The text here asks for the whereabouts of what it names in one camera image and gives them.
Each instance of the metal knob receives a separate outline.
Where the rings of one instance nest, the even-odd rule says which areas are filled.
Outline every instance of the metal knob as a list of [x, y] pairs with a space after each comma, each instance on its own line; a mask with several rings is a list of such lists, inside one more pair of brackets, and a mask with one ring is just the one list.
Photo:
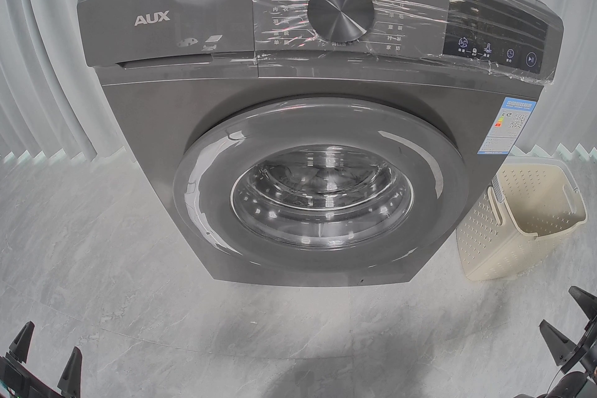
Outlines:
[[309, 0], [307, 17], [319, 36], [332, 42], [358, 40], [373, 25], [371, 0]]

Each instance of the washer door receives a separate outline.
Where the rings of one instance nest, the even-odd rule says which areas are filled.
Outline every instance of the washer door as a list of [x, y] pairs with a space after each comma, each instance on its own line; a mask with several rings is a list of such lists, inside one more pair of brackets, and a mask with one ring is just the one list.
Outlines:
[[220, 250], [267, 267], [341, 271], [397, 260], [451, 229], [465, 164], [429, 123], [348, 98], [246, 111], [185, 153], [183, 221]]

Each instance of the floor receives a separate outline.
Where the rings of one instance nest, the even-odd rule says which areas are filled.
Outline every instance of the floor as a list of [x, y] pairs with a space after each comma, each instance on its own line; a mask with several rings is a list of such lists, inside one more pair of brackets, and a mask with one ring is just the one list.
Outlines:
[[567, 289], [597, 289], [597, 164], [569, 165], [589, 221], [514, 279], [469, 282], [451, 237], [410, 283], [306, 289], [214, 281], [124, 151], [0, 160], [0, 351], [32, 320], [54, 386], [79, 346], [83, 398], [536, 396], [538, 324], [578, 339]]

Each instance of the gray washing machine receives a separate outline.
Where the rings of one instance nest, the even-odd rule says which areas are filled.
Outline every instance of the gray washing machine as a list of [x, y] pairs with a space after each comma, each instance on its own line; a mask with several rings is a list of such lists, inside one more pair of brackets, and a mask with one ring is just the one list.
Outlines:
[[78, 15], [207, 270], [293, 286], [412, 279], [504, 161], [563, 32], [538, 0], [79, 0]]

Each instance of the laundry basket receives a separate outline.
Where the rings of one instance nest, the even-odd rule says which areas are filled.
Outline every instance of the laundry basket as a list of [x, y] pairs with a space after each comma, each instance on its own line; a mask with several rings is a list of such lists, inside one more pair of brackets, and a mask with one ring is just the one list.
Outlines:
[[545, 259], [586, 221], [566, 164], [509, 157], [456, 229], [460, 261], [470, 280], [514, 275]]

